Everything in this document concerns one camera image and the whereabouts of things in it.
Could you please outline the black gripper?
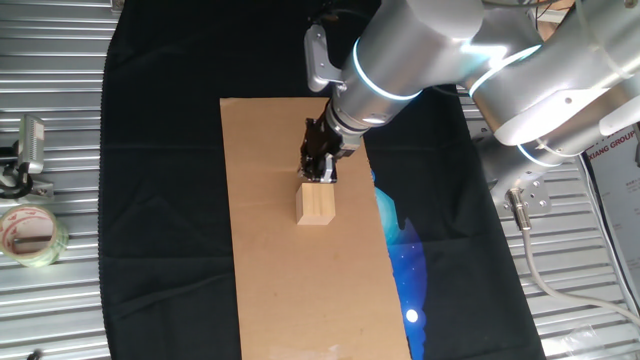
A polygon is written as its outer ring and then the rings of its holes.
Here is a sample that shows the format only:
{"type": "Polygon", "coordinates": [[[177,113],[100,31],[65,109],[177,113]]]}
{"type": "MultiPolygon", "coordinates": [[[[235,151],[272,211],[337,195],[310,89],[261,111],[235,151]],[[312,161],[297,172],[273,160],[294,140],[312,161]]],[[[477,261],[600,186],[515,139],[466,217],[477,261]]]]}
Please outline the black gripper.
{"type": "Polygon", "coordinates": [[[336,183],[336,161],[355,153],[360,148],[361,138],[341,134],[341,128],[332,126],[325,115],[318,119],[307,118],[305,126],[298,175],[308,181],[336,183]]]}

